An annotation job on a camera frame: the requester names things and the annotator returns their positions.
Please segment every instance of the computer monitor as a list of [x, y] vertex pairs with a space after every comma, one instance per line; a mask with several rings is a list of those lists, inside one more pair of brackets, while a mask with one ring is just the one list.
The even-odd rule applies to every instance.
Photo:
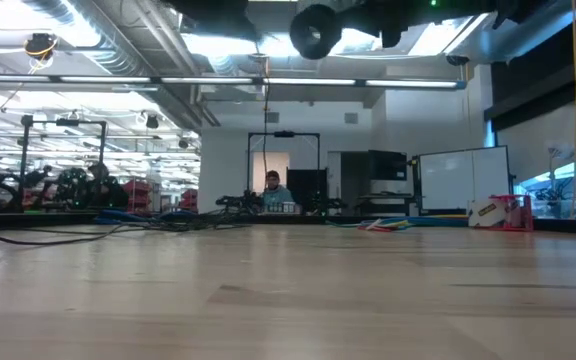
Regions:
[[369, 150], [370, 180], [406, 181], [408, 179], [406, 153]]

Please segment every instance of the wood grain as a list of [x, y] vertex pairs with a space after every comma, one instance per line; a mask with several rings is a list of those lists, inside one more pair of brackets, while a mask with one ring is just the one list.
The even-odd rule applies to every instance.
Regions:
[[0, 243], [12, 358], [568, 360], [576, 235], [255, 226]]

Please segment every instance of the pink object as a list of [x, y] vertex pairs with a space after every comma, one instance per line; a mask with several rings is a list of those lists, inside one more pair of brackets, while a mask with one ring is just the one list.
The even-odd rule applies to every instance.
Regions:
[[500, 231], [533, 231], [532, 203], [528, 195], [493, 195], [490, 199], [505, 204], [506, 217], [497, 226], [486, 227]]

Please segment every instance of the person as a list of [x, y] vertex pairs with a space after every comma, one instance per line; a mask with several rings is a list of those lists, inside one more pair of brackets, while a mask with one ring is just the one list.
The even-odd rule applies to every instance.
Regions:
[[[97, 163], [88, 168], [94, 177], [87, 183], [88, 204], [92, 206], [125, 207], [129, 202], [129, 195], [119, 185], [117, 179], [110, 176], [110, 171], [104, 163]], [[101, 193], [97, 194], [97, 186], [101, 182]]]
[[279, 185], [279, 173], [275, 170], [268, 171], [266, 174], [266, 189], [263, 193], [264, 206], [270, 204], [281, 204], [285, 202], [294, 202], [290, 190]]

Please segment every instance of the yellow cable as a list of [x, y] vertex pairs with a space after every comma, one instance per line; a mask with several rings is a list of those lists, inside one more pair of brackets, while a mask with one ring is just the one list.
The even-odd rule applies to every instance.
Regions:
[[574, 174], [572, 178], [572, 207], [570, 209], [570, 218], [575, 218], [575, 205], [576, 205], [576, 0], [572, 2], [572, 53], [573, 53], [573, 68], [575, 71], [575, 139], [574, 139]]

